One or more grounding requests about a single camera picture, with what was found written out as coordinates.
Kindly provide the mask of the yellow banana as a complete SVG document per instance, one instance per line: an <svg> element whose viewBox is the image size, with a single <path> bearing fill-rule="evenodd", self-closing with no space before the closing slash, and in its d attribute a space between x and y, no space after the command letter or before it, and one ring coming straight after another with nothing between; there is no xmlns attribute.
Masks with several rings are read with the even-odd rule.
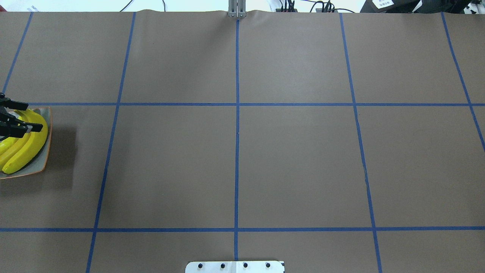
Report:
<svg viewBox="0 0 485 273"><path fill-rule="evenodd" d="M28 141L1 169L1 172L5 174L12 174L24 168L24 166L26 166L26 164L28 164L42 149L47 139L47 122L42 115L34 112L32 109L27 109L25 111L14 110L12 114L19 117L21 121L40 123L43 124L44 127L41 132L30 132L25 134L29 135Z"/></svg>
<svg viewBox="0 0 485 273"><path fill-rule="evenodd" d="M6 163L24 146L28 141L29 135L22 138L7 138L1 142L0 153L0 168L2 169Z"/></svg>
<svg viewBox="0 0 485 273"><path fill-rule="evenodd" d="M5 153L7 150L14 145L14 143L17 142L17 138L6 138L5 140L2 140L0 142L0 155Z"/></svg>

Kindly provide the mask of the black box with label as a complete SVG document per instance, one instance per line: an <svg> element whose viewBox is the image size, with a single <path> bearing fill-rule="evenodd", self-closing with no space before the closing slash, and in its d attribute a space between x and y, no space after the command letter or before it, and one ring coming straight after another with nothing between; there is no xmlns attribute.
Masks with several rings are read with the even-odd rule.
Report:
<svg viewBox="0 0 485 273"><path fill-rule="evenodd" d="M411 13L421 0L366 0L360 13Z"/></svg>

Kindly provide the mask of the aluminium frame post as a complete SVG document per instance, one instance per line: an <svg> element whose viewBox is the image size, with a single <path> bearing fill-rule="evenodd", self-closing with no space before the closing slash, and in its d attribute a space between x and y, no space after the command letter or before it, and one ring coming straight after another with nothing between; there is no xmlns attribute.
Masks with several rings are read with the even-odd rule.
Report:
<svg viewBox="0 0 485 273"><path fill-rule="evenodd" d="M246 17L246 0L229 0L228 16L230 18L242 19Z"/></svg>

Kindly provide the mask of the blue square ceramic plate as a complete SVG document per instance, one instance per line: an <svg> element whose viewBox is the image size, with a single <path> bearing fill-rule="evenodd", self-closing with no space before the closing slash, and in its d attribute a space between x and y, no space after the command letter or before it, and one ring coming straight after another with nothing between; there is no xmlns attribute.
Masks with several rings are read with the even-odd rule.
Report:
<svg viewBox="0 0 485 273"><path fill-rule="evenodd" d="M47 159L49 158L50 147L51 147L51 139L52 139L52 108L51 107L38 107L33 109L34 112L43 116L47 122L47 139L46 143L42 147L42 149L36 154L33 159L24 166L23 169L20 169L18 172L12 174L5 174L1 173L0 179L12 179L17 177L22 177L26 175L32 175L35 173L42 172L47 164Z"/></svg>

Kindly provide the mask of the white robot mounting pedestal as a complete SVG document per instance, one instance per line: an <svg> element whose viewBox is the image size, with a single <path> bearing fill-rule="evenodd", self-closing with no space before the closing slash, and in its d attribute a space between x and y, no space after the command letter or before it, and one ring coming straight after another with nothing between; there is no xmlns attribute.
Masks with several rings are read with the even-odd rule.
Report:
<svg viewBox="0 0 485 273"><path fill-rule="evenodd" d="M187 264L186 273L284 273L283 261L194 261Z"/></svg>

